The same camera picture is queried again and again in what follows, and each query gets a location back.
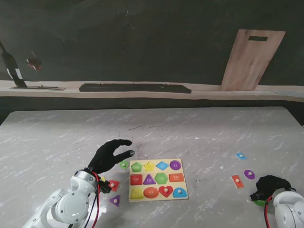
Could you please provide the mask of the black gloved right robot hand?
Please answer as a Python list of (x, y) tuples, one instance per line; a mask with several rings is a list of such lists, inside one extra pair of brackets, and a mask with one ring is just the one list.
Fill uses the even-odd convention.
[(267, 175), (260, 177), (256, 183), (257, 191), (251, 194), (249, 197), (252, 201), (267, 200), (278, 189), (284, 189), (287, 191), (294, 190), (291, 184), (283, 178), (279, 178), (273, 175)]

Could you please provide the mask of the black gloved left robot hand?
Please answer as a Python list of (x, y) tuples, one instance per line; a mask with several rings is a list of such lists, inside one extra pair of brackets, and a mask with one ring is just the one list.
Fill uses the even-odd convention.
[(106, 142), (96, 151), (87, 168), (96, 174), (111, 170), (116, 164), (134, 156), (135, 152), (133, 150), (114, 155), (115, 150), (120, 146), (130, 146), (131, 144), (132, 142), (130, 140), (124, 139), (115, 139)]

